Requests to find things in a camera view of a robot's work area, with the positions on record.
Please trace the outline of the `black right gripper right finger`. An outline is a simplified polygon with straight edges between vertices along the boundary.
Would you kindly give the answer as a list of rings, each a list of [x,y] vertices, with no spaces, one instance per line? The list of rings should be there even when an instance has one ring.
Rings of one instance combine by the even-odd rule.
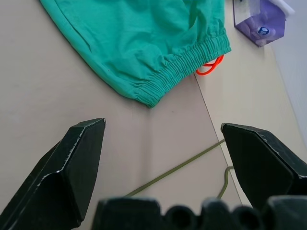
[[[271,196],[307,196],[307,163],[267,130],[223,123],[221,132],[239,184],[251,205]]]

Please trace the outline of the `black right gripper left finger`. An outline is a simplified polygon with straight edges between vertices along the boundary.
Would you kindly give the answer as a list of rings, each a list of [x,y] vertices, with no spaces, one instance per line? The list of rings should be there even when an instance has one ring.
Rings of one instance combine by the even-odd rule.
[[[103,118],[70,127],[38,161],[0,214],[0,230],[79,227],[93,194],[105,127]]]

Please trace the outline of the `green shorts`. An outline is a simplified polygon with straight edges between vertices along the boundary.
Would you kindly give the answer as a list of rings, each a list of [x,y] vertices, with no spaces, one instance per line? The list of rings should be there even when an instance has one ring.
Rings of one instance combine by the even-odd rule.
[[[120,95],[149,108],[231,51],[225,0],[40,0],[71,46]]]

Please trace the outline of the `purple tissue box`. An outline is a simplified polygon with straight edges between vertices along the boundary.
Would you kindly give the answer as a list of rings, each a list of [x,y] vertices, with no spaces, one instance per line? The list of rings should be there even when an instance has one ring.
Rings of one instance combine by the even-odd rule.
[[[284,37],[290,12],[283,0],[233,0],[234,27],[258,47]]]

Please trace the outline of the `orange drawstring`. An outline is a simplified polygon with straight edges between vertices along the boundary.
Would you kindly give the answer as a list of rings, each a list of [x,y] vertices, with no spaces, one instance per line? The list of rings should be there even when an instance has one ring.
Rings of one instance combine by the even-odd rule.
[[[210,74],[216,69],[218,65],[222,63],[223,59],[224,59],[224,55],[219,56],[213,63],[206,63],[202,66],[203,68],[206,68],[205,71],[200,71],[197,69],[196,73],[200,76],[206,76]]]

